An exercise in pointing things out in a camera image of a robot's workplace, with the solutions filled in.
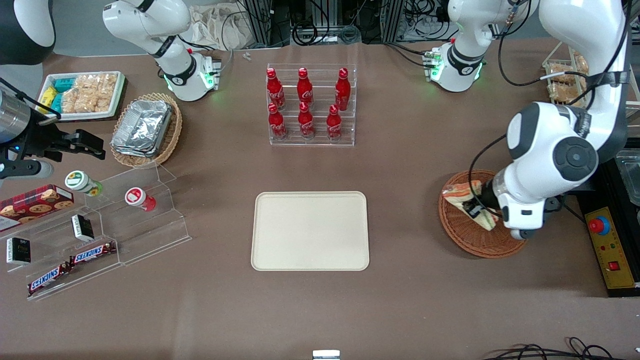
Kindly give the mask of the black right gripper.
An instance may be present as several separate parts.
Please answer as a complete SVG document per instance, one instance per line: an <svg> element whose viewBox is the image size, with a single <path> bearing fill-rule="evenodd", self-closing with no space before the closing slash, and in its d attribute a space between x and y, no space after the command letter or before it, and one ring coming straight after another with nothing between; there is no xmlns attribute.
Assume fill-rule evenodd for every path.
<svg viewBox="0 0 640 360"><path fill-rule="evenodd" d="M43 158L53 162L61 162L63 153L90 155L100 161L106 159L106 152L102 148L104 141L102 138L83 129L76 130L76 145L67 137L69 133L61 131L51 123L48 125L38 125L33 123L28 125L20 133L20 159Z"/></svg>

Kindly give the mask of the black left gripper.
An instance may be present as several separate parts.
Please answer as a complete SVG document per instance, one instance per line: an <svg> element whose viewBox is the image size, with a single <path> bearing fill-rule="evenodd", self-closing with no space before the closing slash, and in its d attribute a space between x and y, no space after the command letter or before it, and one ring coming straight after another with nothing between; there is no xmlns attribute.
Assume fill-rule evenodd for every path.
<svg viewBox="0 0 640 360"><path fill-rule="evenodd" d="M487 219L487 212L502 219L498 198L493 190L494 179L485 182L481 188L480 201L469 199L464 202L464 212L474 221Z"/></svg>

